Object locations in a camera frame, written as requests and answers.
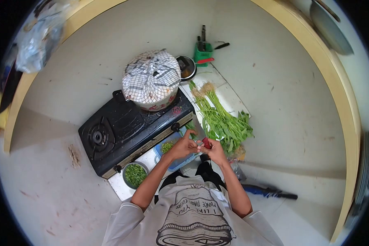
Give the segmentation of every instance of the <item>floral pot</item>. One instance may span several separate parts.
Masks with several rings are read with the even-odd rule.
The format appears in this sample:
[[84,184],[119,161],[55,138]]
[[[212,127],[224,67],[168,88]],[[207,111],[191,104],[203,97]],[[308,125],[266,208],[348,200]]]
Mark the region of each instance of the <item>floral pot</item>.
[[153,102],[151,104],[144,104],[144,103],[140,103],[137,101],[135,101],[134,103],[140,106],[141,109],[146,110],[146,111],[152,111],[152,112],[160,111],[162,109],[165,109],[172,103],[172,101],[176,97],[177,92],[178,92],[178,87],[176,87],[168,96],[166,96],[162,100]]

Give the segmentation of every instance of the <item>bowl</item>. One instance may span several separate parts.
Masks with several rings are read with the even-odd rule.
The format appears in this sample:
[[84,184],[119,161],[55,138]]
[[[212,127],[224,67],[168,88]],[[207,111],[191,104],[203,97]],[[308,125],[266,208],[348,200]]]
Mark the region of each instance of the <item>bowl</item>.
[[128,180],[126,179],[126,170],[127,170],[127,167],[128,167],[129,165],[132,165],[132,164],[136,164],[136,165],[139,165],[140,167],[142,167],[142,168],[145,170],[146,175],[148,175],[148,174],[149,174],[149,171],[148,171],[148,168],[146,167],[146,165],[145,165],[145,164],[143,164],[143,163],[141,163],[141,162],[131,162],[131,163],[129,163],[129,164],[127,164],[127,165],[125,165],[125,166],[124,166],[124,168],[123,168],[123,170],[122,170],[122,172],[123,172],[123,180],[124,180],[124,183],[125,183],[128,187],[130,187],[131,189],[136,190],[138,187],[135,187],[135,186],[134,186],[134,185],[132,185],[130,182],[128,182]]
[[197,73],[197,66],[194,60],[188,56],[176,57],[179,67],[181,68],[181,85],[185,85],[191,80]]
[[349,41],[340,30],[333,16],[315,0],[310,5],[310,18],[315,25],[315,31],[329,48],[341,55],[354,54]]

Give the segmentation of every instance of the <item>black pants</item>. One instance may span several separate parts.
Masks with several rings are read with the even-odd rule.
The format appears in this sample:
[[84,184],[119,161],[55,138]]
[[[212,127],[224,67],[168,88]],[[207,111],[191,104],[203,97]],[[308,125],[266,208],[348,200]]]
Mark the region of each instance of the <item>black pants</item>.
[[[202,162],[198,168],[196,175],[201,175],[204,182],[210,181],[214,185],[216,185],[217,189],[221,191],[220,185],[224,187],[225,189],[225,183],[223,183],[223,180],[221,180],[220,175],[218,175],[215,171],[213,171],[211,164],[208,161]],[[175,184],[176,183],[176,177],[181,176],[184,178],[189,178],[188,176],[183,175],[179,170],[171,173],[168,175],[165,180],[162,182],[162,185],[158,191],[160,191],[164,186],[167,186],[169,184]],[[155,204],[158,202],[158,195],[155,195]]]

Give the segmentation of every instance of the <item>white countertop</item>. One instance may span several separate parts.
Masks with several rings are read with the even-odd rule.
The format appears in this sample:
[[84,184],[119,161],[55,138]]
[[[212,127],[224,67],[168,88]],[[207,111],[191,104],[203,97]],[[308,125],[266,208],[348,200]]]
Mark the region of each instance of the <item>white countertop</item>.
[[[216,95],[219,98],[221,105],[227,110],[227,112],[231,113],[233,116],[238,115],[238,111],[244,111],[245,113],[249,113],[246,107],[243,105],[240,98],[236,95],[235,91],[231,88],[231,86],[227,83],[227,81],[221,76],[221,74],[210,64],[208,63],[207,67],[198,67],[197,68],[197,75],[193,78],[193,82],[200,88],[204,83],[211,82],[216,86]],[[198,106],[194,103],[194,97],[191,95],[191,91],[189,85],[181,85],[179,88],[182,92],[187,96],[189,101],[192,103],[196,115],[199,122],[202,122],[202,116],[199,112]],[[148,150],[145,154],[140,156],[135,161],[142,162],[144,165],[147,166],[148,170],[151,171],[156,163],[155,163],[156,154],[154,153],[153,149]],[[199,162],[200,159],[197,157],[193,162]],[[192,165],[192,162],[187,164],[186,166],[182,167],[181,170],[186,170],[185,167]],[[221,176],[221,172],[218,167],[214,167],[213,170],[218,172]],[[172,172],[167,171],[163,179],[170,175]],[[135,192],[134,189],[128,187],[124,180],[123,174],[117,173],[109,178],[109,183],[111,184],[113,190],[118,195],[120,200],[125,201],[131,198]]]

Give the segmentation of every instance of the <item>pot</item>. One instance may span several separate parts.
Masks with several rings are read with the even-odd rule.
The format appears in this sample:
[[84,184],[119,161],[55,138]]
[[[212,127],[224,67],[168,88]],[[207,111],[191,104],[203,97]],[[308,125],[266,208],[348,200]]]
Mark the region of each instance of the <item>pot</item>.
[[186,81],[191,80],[197,73],[196,64],[203,64],[210,61],[214,61],[213,58],[199,60],[195,62],[191,57],[188,56],[178,56],[176,60],[181,68],[181,85],[186,84]]
[[140,167],[142,167],[144,170],[145,170],[145,172],[146,172],[146,174],[148,175],[149,174],[149,171],[148,171],[148,168],[146,167],[146,165],[144,165],[143,163],[141,163],[141,162],[131,162],[131,163],[129,163],[129,164],[127,164],[127,165],[125,165],[124,166],[124,168],[123,168],[123,170],[122,170],[122,172],[123,172],[123,180],[124,180],[124,183],[126,183],[126,185],[128,186],[128,187],[130,187],[131,189],[134,189],[134,190],[136,190],[137,189],[137,187],[135,187],[134,185],[132,185],[130,182],[128,182],[127,181],[127,179],[126,179],[126,169],[127,169],[127,167],[129,166],[129,165],[131,165],[131,164],[136,164],[136,165],[139,165]]
[[176,97],[177,92],[178,92],[178,87],[173,89],[172,92],[168,96],[163,98],[162,100],[153,102],[151,104],[140,103],[137,101],[135,101],[134,103],[135,105],[141,107],[141,109],[146,110],[146,111],[152,111],[152,112],[160,111],[162,109],[165,109],[172,103],[172,101]]

